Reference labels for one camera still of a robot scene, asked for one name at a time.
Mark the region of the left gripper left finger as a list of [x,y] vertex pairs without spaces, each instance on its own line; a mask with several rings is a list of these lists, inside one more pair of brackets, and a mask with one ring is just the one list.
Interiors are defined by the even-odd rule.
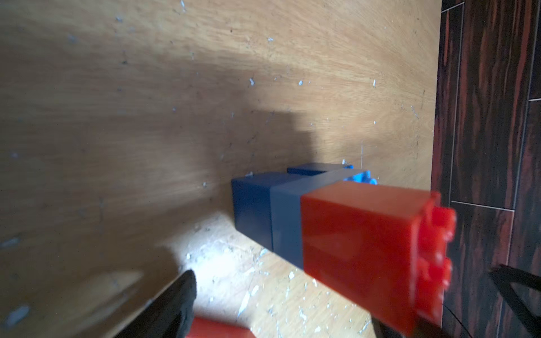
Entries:
[[196,297],[196,276],[188,270],[116,336],[184,338],[194,320]]

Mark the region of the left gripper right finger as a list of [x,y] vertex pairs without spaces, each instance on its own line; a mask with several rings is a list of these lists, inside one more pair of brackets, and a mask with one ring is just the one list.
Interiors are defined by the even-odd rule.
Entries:
[[506,265],[492,268],[489,276],[525,329],[532,336],[540,337],[540,317],[530,312],[511,286],[513,283],[522,284],[531,290],[540,291],[540,276]]

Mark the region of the red 2x4 brick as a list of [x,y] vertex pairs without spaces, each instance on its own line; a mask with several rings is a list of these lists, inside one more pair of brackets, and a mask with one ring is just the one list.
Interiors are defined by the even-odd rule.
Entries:
[[255,338],[249,328],[196,317],[186,338]]

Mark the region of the red 2x2 brick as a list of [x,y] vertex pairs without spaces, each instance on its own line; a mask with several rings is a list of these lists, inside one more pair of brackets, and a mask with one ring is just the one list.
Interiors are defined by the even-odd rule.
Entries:
[[438,192],[339,181],[304,194],[304,272],[411,335],[439,325],[456,211]]

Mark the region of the light blue 2x4 brick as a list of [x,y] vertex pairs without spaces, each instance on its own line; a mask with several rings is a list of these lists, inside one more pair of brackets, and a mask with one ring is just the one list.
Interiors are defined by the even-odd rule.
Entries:
[[305,176],[270,189],[273,252],[299,269],[304,268],[301,197],[339,181],[377,184],[371,172],[359,169],[339,169],[315,176]]

